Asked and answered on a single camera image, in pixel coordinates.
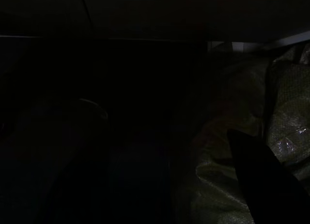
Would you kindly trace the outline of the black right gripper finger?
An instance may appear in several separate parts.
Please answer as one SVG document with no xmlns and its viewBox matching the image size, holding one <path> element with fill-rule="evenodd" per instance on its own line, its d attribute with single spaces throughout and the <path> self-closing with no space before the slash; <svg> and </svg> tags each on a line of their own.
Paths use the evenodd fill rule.
<svg viewBox="0 0 310 224">
<path fill-rule="evenodd" d="M 256 224 L 308 224 L 310 196 L 272 150 L 230 129 L 227 137 L 244 199 Z"/>
</svg>

